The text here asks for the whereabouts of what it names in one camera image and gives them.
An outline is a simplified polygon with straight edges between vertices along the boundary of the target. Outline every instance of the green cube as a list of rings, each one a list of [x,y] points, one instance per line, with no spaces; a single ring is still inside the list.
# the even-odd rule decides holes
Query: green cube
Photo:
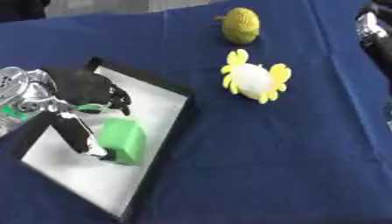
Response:
[[[102,148],[115,151],[115,162],[134,165],[141,159],[146,136],[136,121],[114,118],[104,122],[97,141]]]

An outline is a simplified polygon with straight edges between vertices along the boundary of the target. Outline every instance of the silver metal component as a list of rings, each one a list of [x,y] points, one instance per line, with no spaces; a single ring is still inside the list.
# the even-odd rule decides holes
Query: silver metal component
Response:
[[[365,40],[372,35],[378,38],[388,36],[388,33],[377,24],[377,16],[373,12],[363,14],[357,19],[356,30],[360,38]]]
[[[61,113],[75,109],[53,95],[56,89],[56,83],[45,71],[26,72],[18,67],[0,70],[0,107],[8,106],[22,113]]]

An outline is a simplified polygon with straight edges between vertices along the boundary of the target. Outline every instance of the blue tablecloth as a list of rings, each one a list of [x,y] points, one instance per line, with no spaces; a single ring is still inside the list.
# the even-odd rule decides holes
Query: blue tablecloth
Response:
[[[93,15],[0,26],[0,67],[78,67],[103,57],[194,89],[182,134],[138,223],[390,223],[387,82],[361,51],[362,0],[242,0],[145,15]],[[221,87],[238,48],[214,16],[262,19],[250,62],[293,69],[267,105]],[[113,223],[18,161],[0,157],[0,223]]]

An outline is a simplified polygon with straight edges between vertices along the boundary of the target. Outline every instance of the yellow and white toy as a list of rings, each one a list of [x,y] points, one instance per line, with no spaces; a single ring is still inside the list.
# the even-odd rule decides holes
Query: yellow and white toy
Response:
[[[234,95],[241,93],[261,104],[275,101],[277,91],[286,91],[285,82],[291,77],[291,69],[285,64],[275,64],[268,72],[262,65],[247,63],[248,58],[243,49],[230,52],[227,65],[220,70],[225,74],[223,87],[229,88]]]

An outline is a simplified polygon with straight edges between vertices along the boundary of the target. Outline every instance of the yellow textured ball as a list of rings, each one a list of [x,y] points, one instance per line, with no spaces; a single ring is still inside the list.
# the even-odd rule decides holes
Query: yellow textured ball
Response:
[[[260,33],[257,14],[247,8],[234,8],[222,20],[222,32],[226,39],[239,45],[253,42]]]

